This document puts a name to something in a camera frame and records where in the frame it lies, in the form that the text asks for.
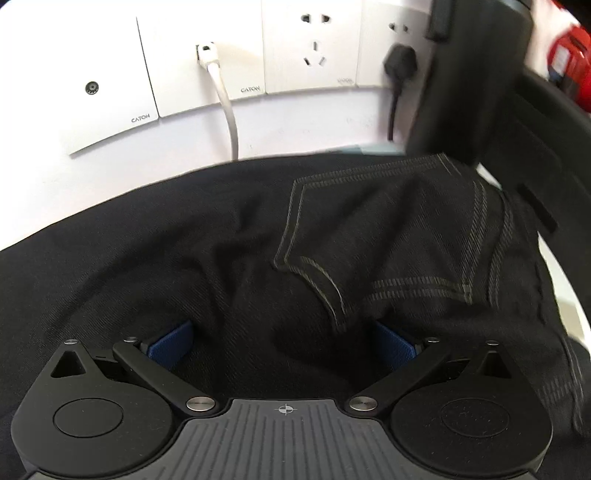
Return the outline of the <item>black denim jeans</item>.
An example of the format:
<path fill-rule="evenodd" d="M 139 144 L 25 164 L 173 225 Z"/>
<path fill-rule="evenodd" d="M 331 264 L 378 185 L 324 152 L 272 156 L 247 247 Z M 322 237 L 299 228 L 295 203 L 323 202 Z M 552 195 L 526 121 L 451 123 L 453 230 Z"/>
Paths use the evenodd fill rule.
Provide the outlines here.
<path fill-rule="evenodd" d="M 380 334 L 502 343 L 547 408 L 542 479 L 590 475 L 590 358 L 565 331 L 519 196 L 444 155 L 225 164 L 131 191 L 1 254 L 1 475 L 12 417 L 64 340 L 190 327 L 174 373 L 229 398 L 344 401 Z"/>

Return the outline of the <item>black power plug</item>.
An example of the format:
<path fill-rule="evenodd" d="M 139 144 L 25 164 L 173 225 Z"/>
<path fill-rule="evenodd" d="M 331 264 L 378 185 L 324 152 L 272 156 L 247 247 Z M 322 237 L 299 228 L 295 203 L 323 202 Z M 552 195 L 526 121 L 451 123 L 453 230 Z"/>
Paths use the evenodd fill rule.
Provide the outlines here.
<path fill-rule="evenodd" d="M 392 103 L 388 123 L 388 140 L 394 141 L 394 122 L 396 121 L 398 104 L 405 85 L 412 80 L 418 71 L 416 50 L 408 45 L 394 45 L 384 60 L 384 71 L 391 83 Z"/>

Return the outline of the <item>black thermos bottle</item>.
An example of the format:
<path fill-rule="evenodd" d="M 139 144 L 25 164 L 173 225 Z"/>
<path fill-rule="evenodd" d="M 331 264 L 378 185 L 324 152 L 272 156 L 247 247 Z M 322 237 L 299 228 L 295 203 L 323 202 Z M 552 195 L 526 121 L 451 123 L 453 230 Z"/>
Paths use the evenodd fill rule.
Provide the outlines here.
<path fill-rule="evenodd" d="M 425 37 L 433 56 L 407 141 L 409 154 L 471 165 L 498 106 L 521 75 L 534 21 L 530 1 L 434 1 Z"/>

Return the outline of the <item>red vase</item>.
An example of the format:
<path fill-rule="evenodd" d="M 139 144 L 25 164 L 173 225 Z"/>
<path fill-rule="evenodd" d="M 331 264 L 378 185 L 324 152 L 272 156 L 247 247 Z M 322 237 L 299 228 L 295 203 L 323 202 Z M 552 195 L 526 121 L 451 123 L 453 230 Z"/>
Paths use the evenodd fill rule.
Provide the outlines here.
<path fill-rule="evenodd" d="M 551 45 L 549 81 L 581 109 L 590 113 L 590 34 L 573 25 Z"/>

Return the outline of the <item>white wall socket panel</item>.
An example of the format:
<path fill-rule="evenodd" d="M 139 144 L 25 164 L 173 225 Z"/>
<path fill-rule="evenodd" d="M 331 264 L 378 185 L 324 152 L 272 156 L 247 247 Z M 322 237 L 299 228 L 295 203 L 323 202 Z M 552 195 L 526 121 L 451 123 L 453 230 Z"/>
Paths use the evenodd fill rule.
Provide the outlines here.
<path fill-rule="evenodd" d="M 431 60 L 427 1 L 9 1 L 1 137 L 73 154 L 266 94 L 383 88 L 393 44 Z"/>

